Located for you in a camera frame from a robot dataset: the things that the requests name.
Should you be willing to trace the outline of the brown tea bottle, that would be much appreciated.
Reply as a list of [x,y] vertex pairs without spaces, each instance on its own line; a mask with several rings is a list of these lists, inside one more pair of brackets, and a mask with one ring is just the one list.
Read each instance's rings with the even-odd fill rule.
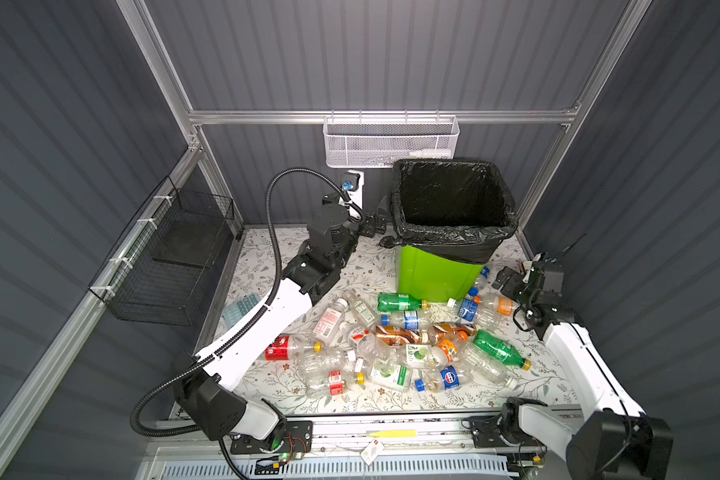
[[415,330],[377,325],[374,334],[379,340],[393,347],[422,343],[421,335]]
[[456,324],[456,323],[436,323],[427,329],[428,339],[432,344],[436,344],[448,335],[462,333],[468,338],[474,337],[477,328],[473,325]]

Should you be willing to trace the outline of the green bin with black liner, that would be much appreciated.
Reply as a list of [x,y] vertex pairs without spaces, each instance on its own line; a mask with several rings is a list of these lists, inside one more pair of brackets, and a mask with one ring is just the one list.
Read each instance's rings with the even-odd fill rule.
[[464,297],[518,228],[513,194],[497,165],[467,159],[402,159],[392,168],[397,291],[419,300]]

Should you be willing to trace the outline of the clear bottle red label front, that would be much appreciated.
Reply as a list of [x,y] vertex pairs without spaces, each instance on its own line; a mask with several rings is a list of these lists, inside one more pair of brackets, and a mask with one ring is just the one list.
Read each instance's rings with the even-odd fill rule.
[[364,385],[363,373],[347,373],[340,370],[318,372],[305,379],[306,395],[310,398],[341,396],[353,385]]

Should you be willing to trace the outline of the green bottle right side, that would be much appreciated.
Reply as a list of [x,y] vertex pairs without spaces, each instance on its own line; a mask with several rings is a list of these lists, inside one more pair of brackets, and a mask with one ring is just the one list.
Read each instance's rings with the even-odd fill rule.
[[513,345],[486,330],[478,330],[473,343],[478,349],[505,366],[518,367],[525,371],[529,371],[532,366],[532,362]]

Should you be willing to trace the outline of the clear bottle white cap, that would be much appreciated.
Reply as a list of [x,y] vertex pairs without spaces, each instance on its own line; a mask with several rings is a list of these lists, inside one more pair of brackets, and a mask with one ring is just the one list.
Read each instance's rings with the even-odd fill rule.
[[352,349],[328,349],[320,352],[308,351],[296,360],[296,371],[301,376],[328,374],[332,371],[351,371],[357,360]]

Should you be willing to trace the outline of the lime label bottle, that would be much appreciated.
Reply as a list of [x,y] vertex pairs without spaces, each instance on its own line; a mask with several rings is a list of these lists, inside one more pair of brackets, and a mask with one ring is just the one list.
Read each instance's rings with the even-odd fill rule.
[[418,369],[444,368],[451,358],[438,346],[407,344],[395,348],[392,357],[398,364]]
[[353,370],[356,375],[363,377],[365,383],[394,391],[406,391],[410,388],[412,370],[395,362],[358,359]]

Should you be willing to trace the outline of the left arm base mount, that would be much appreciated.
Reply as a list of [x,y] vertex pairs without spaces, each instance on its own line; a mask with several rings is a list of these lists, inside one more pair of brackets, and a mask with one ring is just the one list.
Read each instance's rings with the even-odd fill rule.
[[306,454],[311,451],[313,430],[312,421],[289,419],[263,440],[233,434],[229,438],[229,450],[233,455]]

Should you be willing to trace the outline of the clear bottle pink label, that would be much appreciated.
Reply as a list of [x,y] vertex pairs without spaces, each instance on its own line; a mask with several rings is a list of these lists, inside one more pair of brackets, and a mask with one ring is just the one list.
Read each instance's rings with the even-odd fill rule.
[[344,298],[333,301],[322,313],[313,329],[315,339],[325,345],[330,345],[338,335],[345,313],[349,310],[349,303]]

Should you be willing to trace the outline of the blue label bottle front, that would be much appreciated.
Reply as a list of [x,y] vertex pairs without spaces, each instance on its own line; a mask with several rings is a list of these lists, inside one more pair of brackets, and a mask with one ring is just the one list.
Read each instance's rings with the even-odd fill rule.
[[474,375],[461,367],[449,365],[441,369],[421,370],[414,380],[418,393],[457,390],[474,382]]

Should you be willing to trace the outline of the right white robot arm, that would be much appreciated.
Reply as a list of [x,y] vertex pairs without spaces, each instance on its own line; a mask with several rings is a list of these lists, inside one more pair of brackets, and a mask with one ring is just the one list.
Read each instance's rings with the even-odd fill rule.
[[563,303],[564,272],[549,260],[530,261],[519,273],[505,267],[494,288],[515,301],[522,329],[534,333],[563,367],[582,419],[565,420],[530,399],[510,398],[493,429],[507,444],[537,440],[562,458],[574,479],[663,479],[673,434],[648,416],[598,353],[578,313]]

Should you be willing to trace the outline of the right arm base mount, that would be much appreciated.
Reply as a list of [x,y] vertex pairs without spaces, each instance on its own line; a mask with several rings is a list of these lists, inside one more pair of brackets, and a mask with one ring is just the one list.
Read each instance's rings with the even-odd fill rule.
[[500,414],[490,416],[470,416],[461,421],[471,435],[476,448],[513,447],[522,449],[525,446],[546,452],[547,447],[535,437],[504,421]]

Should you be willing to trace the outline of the lime label bottle upper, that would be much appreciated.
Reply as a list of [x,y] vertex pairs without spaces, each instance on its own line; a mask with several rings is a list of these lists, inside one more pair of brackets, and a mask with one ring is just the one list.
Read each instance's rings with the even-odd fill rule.
[[444,368],[451,358],[438,346],[407,344],[395,348],[392,357],[398,364],[418,369]]

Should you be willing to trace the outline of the clear bottle green-white label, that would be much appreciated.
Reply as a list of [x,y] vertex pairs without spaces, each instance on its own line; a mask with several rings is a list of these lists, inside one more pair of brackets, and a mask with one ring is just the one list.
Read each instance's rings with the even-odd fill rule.
[[344,292],[343,298],[348,302],[356,322],[364,327],[372,327],[377,316],[364,298],[354,289]]

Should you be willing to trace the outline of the blue label bottle near bin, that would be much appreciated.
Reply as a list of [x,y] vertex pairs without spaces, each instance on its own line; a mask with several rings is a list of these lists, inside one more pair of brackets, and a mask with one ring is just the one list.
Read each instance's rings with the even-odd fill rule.
[[478,307],[482,303],[480,297],[481,290],[488,284],[488,276],[490,269],[488,266],[483,266],[474,280],[472,286],[469,288],[465,296],[460,299],[450,298],[446,305],[452,311],[456,318],[460,321],[466,321],[467,323],[473,323],[477,316]]

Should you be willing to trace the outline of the red label bottle yellow cap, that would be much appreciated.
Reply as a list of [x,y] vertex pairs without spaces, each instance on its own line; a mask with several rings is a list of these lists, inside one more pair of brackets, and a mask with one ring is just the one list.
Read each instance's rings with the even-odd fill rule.
[[314,338],[298,334],[280,335],[264,350],[263,359],[288,361],[306,352],[319,353],[322,350],[323,343]]

